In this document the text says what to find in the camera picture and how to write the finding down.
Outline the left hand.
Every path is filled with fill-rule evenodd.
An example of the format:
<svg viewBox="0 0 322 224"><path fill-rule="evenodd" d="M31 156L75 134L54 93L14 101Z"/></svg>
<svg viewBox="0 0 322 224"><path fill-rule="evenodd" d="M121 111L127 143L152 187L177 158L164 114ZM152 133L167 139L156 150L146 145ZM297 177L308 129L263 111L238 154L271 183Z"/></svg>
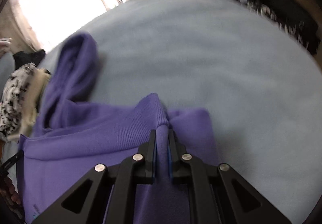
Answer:
<svg viewBox="0 0 322 224"><path fill-rule="evenodd" d="M1 195L9 206L21 205L19 194L10 178L4 177L1 180Z"/></svg>

